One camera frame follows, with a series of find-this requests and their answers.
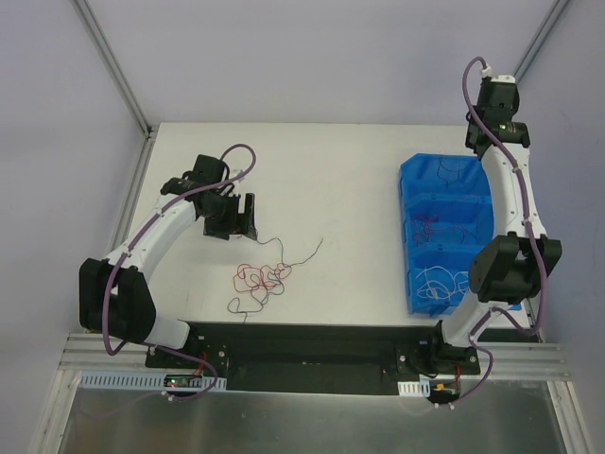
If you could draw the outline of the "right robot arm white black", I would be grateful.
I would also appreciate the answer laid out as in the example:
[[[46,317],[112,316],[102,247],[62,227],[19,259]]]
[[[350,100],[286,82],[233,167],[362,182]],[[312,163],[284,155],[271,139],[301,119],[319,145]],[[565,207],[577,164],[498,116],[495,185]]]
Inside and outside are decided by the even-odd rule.
[[[514,121],[519,91],[512,76],[485,77],[467,114],[465,145],[486,173],[493,204],[493,238],[475,256],[469,291],[441,323],[442,339],[425,349],[427,366],[447,373],[468,347],[510,307],[537,299],[535,323],[544,319],[549,274],[562,257],[562,244],[549,237],[538,215],[529,174],[527,125]]]

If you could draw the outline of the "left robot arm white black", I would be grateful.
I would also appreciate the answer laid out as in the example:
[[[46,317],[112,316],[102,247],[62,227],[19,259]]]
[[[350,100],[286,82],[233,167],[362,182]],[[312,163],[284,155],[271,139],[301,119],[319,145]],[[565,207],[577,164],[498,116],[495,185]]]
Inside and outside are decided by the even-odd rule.
[[[167,347],[178,367],[199,359],[190,323],[156,308],[148,281],[174,242],[197,221],[205,236],[257,238],[255,197],[241,194],[249,171],[236,171],[224,157],[199,155],[192,169],[166,182],[142,224],[103,259],[88,258],[78,272],[79,322],[109,343]]]

